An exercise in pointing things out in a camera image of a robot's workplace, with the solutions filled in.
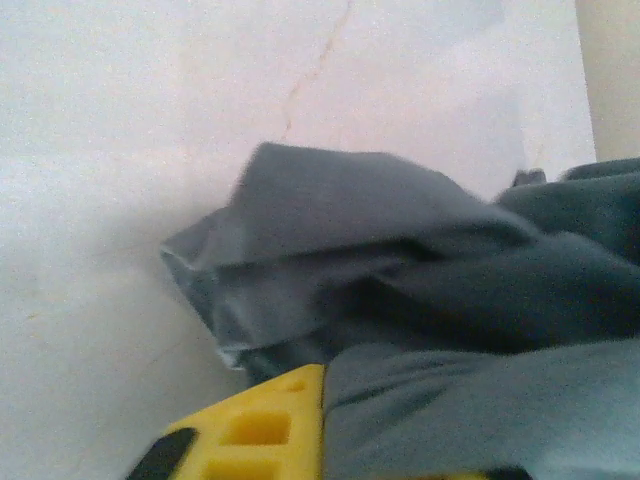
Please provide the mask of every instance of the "yellow plastic object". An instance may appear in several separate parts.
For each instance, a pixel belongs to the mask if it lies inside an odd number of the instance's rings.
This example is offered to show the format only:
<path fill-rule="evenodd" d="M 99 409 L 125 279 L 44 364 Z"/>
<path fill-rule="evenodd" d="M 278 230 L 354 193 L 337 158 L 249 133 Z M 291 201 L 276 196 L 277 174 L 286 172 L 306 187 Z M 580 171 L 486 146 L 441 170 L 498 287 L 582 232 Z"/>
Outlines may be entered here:
<path fill-rule="evenodd" d="M 307 365 L 171 425 L 199 433 L 172 480 L 320 480 L 323 379 Z"/>

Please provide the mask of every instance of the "white surface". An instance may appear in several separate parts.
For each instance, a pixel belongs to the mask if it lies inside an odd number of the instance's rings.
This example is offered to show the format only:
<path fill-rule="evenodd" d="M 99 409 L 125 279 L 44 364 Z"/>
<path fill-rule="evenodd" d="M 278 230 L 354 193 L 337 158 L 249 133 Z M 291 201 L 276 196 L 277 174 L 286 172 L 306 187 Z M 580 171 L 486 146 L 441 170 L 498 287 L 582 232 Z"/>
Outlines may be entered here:
<path fill-rule="evenodd" d="M 640 157 L 640 2 L 576 8 L 598 160 Z"/>
<path fill-rule="evenodd" d="M 569 0 L 1 8 L 2 478 L 118 478 L 239 388 L 157 251 L 259 141 L 387 150 L 485 197 L 594 160 Z"/>

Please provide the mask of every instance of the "rectangular hole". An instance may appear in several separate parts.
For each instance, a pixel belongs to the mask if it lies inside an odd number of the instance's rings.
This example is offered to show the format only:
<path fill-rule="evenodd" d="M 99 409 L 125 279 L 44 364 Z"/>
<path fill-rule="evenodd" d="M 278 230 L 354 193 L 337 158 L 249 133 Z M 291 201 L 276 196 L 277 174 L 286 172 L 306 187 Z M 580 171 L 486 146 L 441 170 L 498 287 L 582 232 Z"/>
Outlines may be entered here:
<path fill-rule="evenodd" d="M 265 461 L 218 461 L 207 467 L 202 480 L 275 480 L 278 467 Z"/>
<path fill-rule="evenodd" d="M 282 412 L 244 412 L 233 418 L 221 445 L 284 445 L 291 418 Z"/>

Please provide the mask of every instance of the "yellow plastic piece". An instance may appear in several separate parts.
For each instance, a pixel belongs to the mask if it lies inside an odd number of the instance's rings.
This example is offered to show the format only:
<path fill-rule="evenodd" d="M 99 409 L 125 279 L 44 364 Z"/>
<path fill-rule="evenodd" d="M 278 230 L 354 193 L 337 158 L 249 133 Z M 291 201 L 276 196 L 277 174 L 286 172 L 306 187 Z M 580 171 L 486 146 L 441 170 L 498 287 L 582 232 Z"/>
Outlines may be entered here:
<path fill-rule="evenodd" d="M 323 379 L 307 365 L 171 425 L 199 433 L 172 480 L 320 480 Z"/>

